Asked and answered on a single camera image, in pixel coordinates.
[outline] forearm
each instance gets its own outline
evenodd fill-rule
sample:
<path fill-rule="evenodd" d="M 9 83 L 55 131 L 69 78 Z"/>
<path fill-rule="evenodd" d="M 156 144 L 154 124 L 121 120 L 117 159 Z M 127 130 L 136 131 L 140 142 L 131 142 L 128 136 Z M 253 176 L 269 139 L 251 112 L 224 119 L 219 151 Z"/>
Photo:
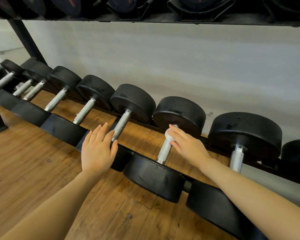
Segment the forearm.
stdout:
<path fill-rule="evenodd" d="M 214 159 L 200 170 L 270 240 L 300 240 L 300 208 Z"/>
<path fill-rule="evenodd" d="M 61 240 L 67 235 L 88 193 L 102 172 L 81 172 L 29 216 L 13 227 L 0 240 Z"/>

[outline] silver dumbbell handle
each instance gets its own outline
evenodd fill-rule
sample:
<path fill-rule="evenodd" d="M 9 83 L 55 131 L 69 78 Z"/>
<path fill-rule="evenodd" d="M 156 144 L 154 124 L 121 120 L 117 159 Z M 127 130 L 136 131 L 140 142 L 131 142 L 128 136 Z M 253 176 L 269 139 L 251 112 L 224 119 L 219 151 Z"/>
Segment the silver dumbbell handle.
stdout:
<path fill-rule="evenodd" d="M 14 95 L 14 96 L 17 96 L 17 97 L 21 96 L 25 91 L 27 91 L 28 88 L 31 87 L 32 82 L 33 82 L 32 79 L 29 79 L 28 81 L 26 81 L 24 84 L 22 84 L 22 85 L 20 86 L 20 88 L 18 88 L 18 89 L 13 93 L 13 95 Z"/>
<path fill-rule="evenodd" d="M 45 84 L 46 84 L 45 81 L 40 81 L 30 92 L 28 92 L 23 97 L 23 100 L 31 101 L 44 88 Z"/>
<path fill-rule="evenodd" d="M 88 113 L 92 110 L 94 104 L 96 102 L 96 99 L 92 97 L 88 103 L 81 109 L 81 111 L 77 114 L 77 116 L 74 118 L 73 123 L 75 125 L 80 125 L 82 121 L 85 119 L 85 117 L 88 115 Z"/>
<path fill-rule="evenodd" d="M 168 139 L 165 139 L 162 144 L 162 147 L 160 149 L 160 152 L 157 156 L 156 162 L 158 162 L 162 165 L 165 165 L 167 158 L 169 156 L 169 153 L 171 151 L 171 147 L 172 147 L 172 145 L 170 144 L 170 141 Z"/>
<path fill-rule="evenodd" d="M 244 160 L 244 147 L 241 145 L 235 145 L 234 151 L 231 154 L 229 167 L 232 170 L 240 173 L 243 160 Z"/>
<path fill-rule="evenodd" d="M 121 116 L 119 122 L 117 123 L 117 125 L 114 128 L 114 134 L 112 136 L 112 140 L 117 140 L 119 138 L 119 136 L 121 135 L 122 131 L 124 130 L 124 127 L 126 127 L 130 117 L 132 115 L 132 111 L 126 109 L 126 111 L 124 112 L 124 114 Z"/>
<path fill-rule="evenodd" d="M 67 94 L 68 89 L 63 88 L 49 103 L 48 105 L 45 107 L 45 111 L 47 112 L 51 112 L 52 110 L 54 110 L 54 108 L 56 108 L 56 106 L 60 103 L 61 100 L 64 99 L 64 97 Z"/>
<path fill-rule="evenodd" d="M 8 82 L 10 82 L 14 75 L 16 73 L 15 72 L 10 72 L 7 75 L 5 75 L 3 78 L 0 79 L 0 88 L 2 88 L 4 85 L 6 85 Z"/>

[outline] person's left hand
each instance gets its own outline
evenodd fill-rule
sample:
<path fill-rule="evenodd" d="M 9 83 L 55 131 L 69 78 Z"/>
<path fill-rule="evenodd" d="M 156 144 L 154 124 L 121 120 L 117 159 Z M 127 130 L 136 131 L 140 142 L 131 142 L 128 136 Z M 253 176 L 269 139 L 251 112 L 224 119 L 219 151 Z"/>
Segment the person's left hand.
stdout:
<path fill-rule="evenodd" d="M 106 134 L 108 123 L 99 125 L 90 131 L 82 144 L 81 164 L 83 172 L 101 172 L 108 170 L 118 151 L 118 141 L 115 140 L 110 150 L 110 143 L 114 130 Z"/>

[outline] wooden floor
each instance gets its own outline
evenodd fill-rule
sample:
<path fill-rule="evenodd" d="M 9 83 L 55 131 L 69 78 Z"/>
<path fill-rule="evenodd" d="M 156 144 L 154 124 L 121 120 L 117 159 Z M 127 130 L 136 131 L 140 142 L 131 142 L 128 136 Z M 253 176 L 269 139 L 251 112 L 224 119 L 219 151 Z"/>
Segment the wooden floor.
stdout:
<path fill-rule="evenodd" d="M 33 103 L 43 107 L 53 95 L 41 92 Z M 53 111 L 73 120 L 83 107 L 62 101 Z M 41 129 L 0 108 L 9 129 L 0 133 L 0 236 L 24 216 L 67 185 L 81 171 L 80 153 Z M 92 110 L 82 123 L 94 129 L 115 117 Z M 164 135 L 128 123 L 119 143 L 156 159 Z M 211 156 L 228 164 L 228 158 Z M 173 149 L 166 165 L 203 182 L 213 183 L 187 164 Z M 92 189 L 69 231 L 70 239 L 234 239 L 192 213 L 185 206 L 188 194 L 173 204 L 130 182 L 110 169 Z"/>

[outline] finger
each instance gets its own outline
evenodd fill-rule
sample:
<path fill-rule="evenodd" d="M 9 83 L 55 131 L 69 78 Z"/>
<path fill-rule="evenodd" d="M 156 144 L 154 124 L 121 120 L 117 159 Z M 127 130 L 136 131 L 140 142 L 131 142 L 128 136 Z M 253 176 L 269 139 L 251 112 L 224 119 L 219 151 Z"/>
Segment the finger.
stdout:
<path fill-rule="evenodd" d="M 106 131 L 108 129 L 108 123 L 105 122 L 105 124 L 103 125 L 103 127 L 99 130 L 98 134 L 96 135 L 96 142 L 102 142 L 105 135 L 106 135 Z"/>
<path fill-rule="evenodd" d="M 174 125 L 172 125 L 172 124 L 169 125 L 169 128 L 170 128 L 171 130 L 173 130 L 175 133 L 177 133 L 177 134 L 179 134 L 180 136 L 182 136 L 184 139 L 186 139 L 187 134 L 186 134 L 182 129 L 179 129 L 178 127 L 176 127 L 176 126 L 174 126 Z"/>
<path fill-rule="evenodd" d="M 177 151 L 179 154 L 181 154 L 181 147 L 180 147 L 180 145 L 178 145 L 177 142 L 175 142 L 175 141 L 170 141 L 170 144 L 176 149 L 176 151 Z"/>
<path fill-rule="evenodd" d="M 168 134 L 180 145 L 185 140 L 182 136 L 172 130 L 168 130 Z"/>
<path fill-rule="evenodd" d="M 85 147 L 86 145 L 88 145 L 91 135 L 92 135 L 92 130 L 89 131 L 88 135 L 85 137 L 85 139 L 82 143 L 82 147 Z"/>
<path fill-rule="evenodd" d="M 113 129 L 112 131 L 109 131 L 109 132 L 105 135 L 105 137 L 104 137 L 104 139 L 103 139 L 103 142 L 110 145 L 110 142 L 111 142 L 111 140 L 112 140 L 112 136 L 113 136 L 114 133 L 115 133 L 115 130 L 114 130 L 114 129 Z"/>
<path fill-rule="evenodd" d="M 113 142 L 112 148 L 110 150 L 110 157 L 111 157 L 112 161 L 115 159 L 117 151 L 118 151 L 118 140 L 115 140 Z"/>
<path fill-rule="evenodd" d="M 101 129 L 101 125 L 98 125 L 98 126 L 96 127 L 96 129 L 94 129 L 94 131 L 93 131 L 92 134 L 91 134 L 91 137 L 90 137 L 90 141 L 89 141 L 89 142 L 93 143 L 93 142 L 96 140 L 96 136 L 97 136 L 98 132 L 100 131 L 100 129 Z"/>

